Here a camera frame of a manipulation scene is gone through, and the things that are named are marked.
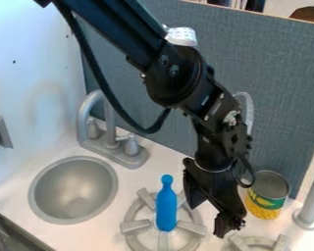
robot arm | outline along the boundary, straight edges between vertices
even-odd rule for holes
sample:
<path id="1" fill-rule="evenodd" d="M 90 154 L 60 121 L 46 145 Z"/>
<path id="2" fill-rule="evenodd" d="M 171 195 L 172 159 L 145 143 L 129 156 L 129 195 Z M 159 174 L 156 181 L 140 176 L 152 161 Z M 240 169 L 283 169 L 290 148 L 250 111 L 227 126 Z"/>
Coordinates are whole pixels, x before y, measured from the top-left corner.
<path id="1" fill-rule="evenodd" d="M 214 230 L 218 237 L 244 226 L 246 210 L 237 186 L 249 186 L 240 180 L 245 170 L 253 174 L 247 162 L 251 137 L 237 101 L 215 80 L 213 68 L 199 52 L 169 43 L 166 30 L 135 0 L 35 1 L 43 7 L 53 2 L 74 32 L 78 23 L 71 11 L 85 19 L 142 72 L 155 103 L 191 118 L 197 151 L 194 159 L 183 160 L 187 202 L 194 209 L 208 200 L 219 210 Z"/>

gray fabric wall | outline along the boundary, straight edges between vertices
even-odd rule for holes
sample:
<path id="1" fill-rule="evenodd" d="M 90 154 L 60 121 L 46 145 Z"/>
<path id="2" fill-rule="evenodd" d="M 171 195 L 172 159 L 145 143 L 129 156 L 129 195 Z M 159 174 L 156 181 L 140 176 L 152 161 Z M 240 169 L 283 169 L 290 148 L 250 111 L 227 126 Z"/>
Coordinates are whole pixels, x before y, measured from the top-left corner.
<path id="1" fill-rule="evenodd" d="M 249 92 L 255 103 L 251 162 L 286 176 L 295 197 L 314 152 L 314 25 L 178 0 L 142 0 L 168 26 L 196 30 L 199 51 L 230 92 Z M 125 56 L 83 24 L 106 78 L 129 113 L 149 126 L 162 110 L 150 101 L 139 72 Z M 85 66 L 87 90 L 97 84 Z M 103 117 L 102 107 L 94 116 Z M 120 118 L 120 127 L 131 130 Z M 188 119 L 173 111 L 147 138 L 193 155 Z"/>

blue bottle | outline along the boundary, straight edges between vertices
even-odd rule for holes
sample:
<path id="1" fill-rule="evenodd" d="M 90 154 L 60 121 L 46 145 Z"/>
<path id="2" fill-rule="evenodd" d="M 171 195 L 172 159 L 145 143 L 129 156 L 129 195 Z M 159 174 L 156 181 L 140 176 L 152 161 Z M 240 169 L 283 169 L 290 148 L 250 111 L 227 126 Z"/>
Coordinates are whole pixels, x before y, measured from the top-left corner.
<path id="1" fill-rule="evenodd" d="M 163 188 L 157 194 L 156 225 L 161 231 L 172 231 L 177 224 L 177 195 L 171 188 L 172 176 L 162 176 Z"/>

silver sink basin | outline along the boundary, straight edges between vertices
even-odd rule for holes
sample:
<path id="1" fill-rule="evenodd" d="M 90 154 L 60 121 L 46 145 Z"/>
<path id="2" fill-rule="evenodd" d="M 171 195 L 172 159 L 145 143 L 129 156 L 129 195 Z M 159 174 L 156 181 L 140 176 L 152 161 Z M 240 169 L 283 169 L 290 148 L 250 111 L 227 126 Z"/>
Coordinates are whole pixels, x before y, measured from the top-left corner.
<path id="1" fill-rule="evenodd" d="M 52 224 L 77 224 L 104 211 L 118 191 L 118 177 L 92 157 L 60 160 L 33 180 L 28 202 L 37 216 Z"/>

black cable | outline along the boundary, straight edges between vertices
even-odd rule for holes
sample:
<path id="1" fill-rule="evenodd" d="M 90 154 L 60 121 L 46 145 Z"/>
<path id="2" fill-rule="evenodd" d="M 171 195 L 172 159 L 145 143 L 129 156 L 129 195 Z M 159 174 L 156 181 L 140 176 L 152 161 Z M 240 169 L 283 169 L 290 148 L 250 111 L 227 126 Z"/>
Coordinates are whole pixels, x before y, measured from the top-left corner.
<path id="1" fill-rule="evenodd" d="M 113 91 L 109 87 L 106 78 L 104 74 L 102 73 L 95 56 L 93 54 L 93 51 L 91 50 L 77 20 L 72 15 L 70 8 L 67 6 L 61 4 L 59 1 L 52 1 L 53 4 L 57 7 L 59 12 L 63 15 L 64 19 L 70 26 L 72 32 L 75 34 L 78 44 L 80 46 L 80 49 L 86 58 L 87 63 L 89 64 L 94 77 L 102 90 L 103 94 L 108 99 L 109 103 L 112 105 L 114 110 L 120 115 L 120 117 L 128 123 L 131 127 L 134 129 L 146 133 L 151 134 L 155 133 L 162 127 L 164 121 L 167 119 L 167 117 L 170 114 L 171 109 L 164 109 L 163 112 L 160 114 L 156 122 L 149 128 L 144 128 L 141 125 L 139 125 L 128 113 L 127 111 L 122 107 L 116 96 L 114 95 Z"/>

